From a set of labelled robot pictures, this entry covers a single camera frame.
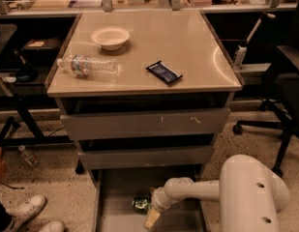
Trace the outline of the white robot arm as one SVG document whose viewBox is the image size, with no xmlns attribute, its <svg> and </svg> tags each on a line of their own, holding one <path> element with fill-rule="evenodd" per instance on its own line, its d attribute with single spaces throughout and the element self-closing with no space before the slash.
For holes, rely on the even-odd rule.
<svg viewBox="0 0 299 232">
<path fill-rule="evenodd" d="M 281 232 L 277 213 L 290 194 L 284 180 L 259 160 L 247 155 L 228 158 L 215 181 L 171 178 L 152 193 L 152 207 L 144 227 L 149 229 L 162 212 L 187 198 L 218 201 L 222 232 Z"/>
</svg>

